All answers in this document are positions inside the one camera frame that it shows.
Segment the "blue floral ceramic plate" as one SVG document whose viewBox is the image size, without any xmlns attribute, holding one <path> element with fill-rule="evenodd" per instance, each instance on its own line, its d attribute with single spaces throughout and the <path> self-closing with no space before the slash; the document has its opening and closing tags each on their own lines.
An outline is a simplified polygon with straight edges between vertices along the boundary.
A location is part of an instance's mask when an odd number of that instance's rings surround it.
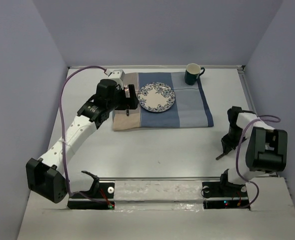
<svg viewBox="0 0 295 240">
<path fill-rule="evenodd" d="M 151 82 L 140 88 L 137 99 L 143 109 L 152 113 L 162 113 L 173 106 L 176 96 L 167 84 Z"/>
</svg>

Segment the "blue beige checked cloth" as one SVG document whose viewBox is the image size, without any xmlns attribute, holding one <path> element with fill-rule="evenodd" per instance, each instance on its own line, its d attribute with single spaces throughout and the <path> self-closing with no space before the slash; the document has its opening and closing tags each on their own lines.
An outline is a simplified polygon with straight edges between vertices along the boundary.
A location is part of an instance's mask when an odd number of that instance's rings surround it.
<svg viewBox="0 0 295 240">
<path fill-rule="evenodd" d="M 132 72 L 124 76 L 125 84 L 133 84 L 138 91 L 152 82 L 164 83 L 175 93 L 173 106 L 161 113 L 150 112 L 141 106 L 130 110 L 116 110 L 112 115 L 112 129 L 124 131 L 134 128 L 211 128 L 214 120 L 206 100 L 201 80 L 193 85 L 185 83 L 184 72 Z"/>
</svg>

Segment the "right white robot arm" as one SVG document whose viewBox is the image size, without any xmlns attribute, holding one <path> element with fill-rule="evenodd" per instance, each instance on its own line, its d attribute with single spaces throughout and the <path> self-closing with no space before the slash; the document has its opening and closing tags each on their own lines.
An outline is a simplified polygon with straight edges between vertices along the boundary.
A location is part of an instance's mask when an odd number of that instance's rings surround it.
<svg viewBox="0 0 295 240">
<path fill-rule="evenodd" d="M 287 165 L 288 133 L 276 129 L 253 111 L 232 106 L 227 110 L 229 130 L 221 139 L 224 157 L 236 150 L 235 167 L 225 170 L 217 184 L 223 196 L 241 190 L 253 178 L 282 172 Z"/>
</svg>

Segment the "green white ceramic mug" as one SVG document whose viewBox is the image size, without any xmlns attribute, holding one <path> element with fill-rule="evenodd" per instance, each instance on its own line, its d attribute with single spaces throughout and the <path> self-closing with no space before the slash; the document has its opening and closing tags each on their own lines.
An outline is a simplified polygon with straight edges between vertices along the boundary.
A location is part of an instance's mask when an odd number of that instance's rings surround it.
<svg viewBox="0 0 295 240">
<path fill-rule="evenodd" d="M 205 73 L 205 68 L 196 63 L 190 63 L 186 66 L 184 81 L 187 85 L 194 85 L 201 75 Z"/>
</svg>

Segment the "silver table knife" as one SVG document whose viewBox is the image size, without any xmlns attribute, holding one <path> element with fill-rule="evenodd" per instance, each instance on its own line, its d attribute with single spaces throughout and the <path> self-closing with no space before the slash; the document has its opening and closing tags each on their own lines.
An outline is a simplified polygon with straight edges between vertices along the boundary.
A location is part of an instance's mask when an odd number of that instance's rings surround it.
<svg viewBox="0 0 295 240">
<path fill-rule="evenodd" d="M 220 160 L 221 158 L 223 158 L 226 154 L 225 153 L 222 153 L 220 154 L 218 157 L 215 158 L 215 160 Z"/>
</svg>

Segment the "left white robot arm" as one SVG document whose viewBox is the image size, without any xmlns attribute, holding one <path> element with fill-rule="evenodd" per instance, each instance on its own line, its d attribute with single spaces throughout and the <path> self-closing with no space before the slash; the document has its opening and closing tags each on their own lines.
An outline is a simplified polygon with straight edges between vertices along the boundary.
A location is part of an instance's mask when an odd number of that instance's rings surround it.
<svg viewBox="0 0 295 240">
<path fill-rule="evenodd" d="M 139 105 L 134 84 L 124 87 L 113 79 L 102 79 L 96 93 L 77 111 L 68 128 L 62 124 L 61 138 L 38 159 L 31 158 L 26 166 L 28 188 L 57 204 L 66 195 L 80 194 L 90 199 L 100 189 L 100 179 L 89 171 L 81 171 L 82 185 L 72 188 L 68 162 L 114 110 L 135 110 Z"/>
</svg>

